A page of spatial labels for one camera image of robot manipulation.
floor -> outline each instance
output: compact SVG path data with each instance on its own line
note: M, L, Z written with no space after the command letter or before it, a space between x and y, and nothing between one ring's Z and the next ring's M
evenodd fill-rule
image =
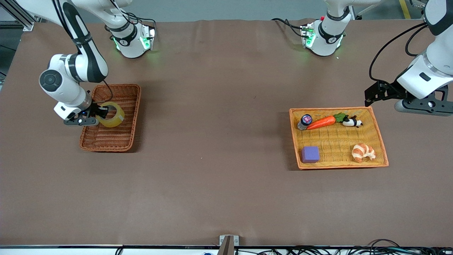
M356 13L365 7L356 6ZM150 1L135 0L125 10L139 17L152 18L157 22L179 22L196 20L270 20L284 18L300 20L317 18L325 15L326 5L321 0L166 0ZM86 23L96 23L100 20L91 13L80 10ZM409 6L411 18L420 18L420 11ZM10 17L0 7L0 21ZM365 20L404 19L399 0L386 0L380 6L363 15ZM16 49L22 31L18 29L0 29L0 45ZM14 51L0 47L0 72L7 74Z

yellow tape roll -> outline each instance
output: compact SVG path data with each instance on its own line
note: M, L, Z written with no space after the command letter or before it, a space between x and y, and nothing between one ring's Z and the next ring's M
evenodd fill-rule
M114 127L120 125L124 120L123 109L121 109L121 107L117 103L114 103L114 102L105 102L105 103L101 104L101 107L105 107L105 106L114 107L116 109L115 116L113 116L113 118L110 118L110 119L103 119L99 116L96 116L96 119L107 128L114 128Z

croissant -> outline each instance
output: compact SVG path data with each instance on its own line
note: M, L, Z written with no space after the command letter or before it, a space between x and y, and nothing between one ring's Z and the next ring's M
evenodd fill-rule
M370 160L373 160L376 158L376 152L371 146L368 146L364 143L359 143L354 146L354 149L352 150L352 157L354 157L354 160L357 161L358 163L363 162L364 157L369 157Z

purple block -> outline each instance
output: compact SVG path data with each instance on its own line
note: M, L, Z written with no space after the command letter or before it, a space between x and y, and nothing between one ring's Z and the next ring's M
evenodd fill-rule
M302 163L316 163L319 161L319 149L317 146L305 146L302 148Z

orange wicker basket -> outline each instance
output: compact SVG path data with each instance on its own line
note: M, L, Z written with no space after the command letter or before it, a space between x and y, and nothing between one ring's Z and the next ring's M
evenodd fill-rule
M349 116L357 115L357 118L363 121L363 126L359 128L345 127L341 123L335 123L331 126L312 130L300 131L297 129L300 118L305 114L310 114L313 121L316 121L337 113L345 113ZM389 165L381 132L371 107L290 109L289 119L297 165L301 170L387 167ZM352 157L352 149L358 143L373 147L376 152L376 159L369 161L368 158L365 158L363 163L355 162ZM317 146L320 161L302 163L301 150L304 146Z

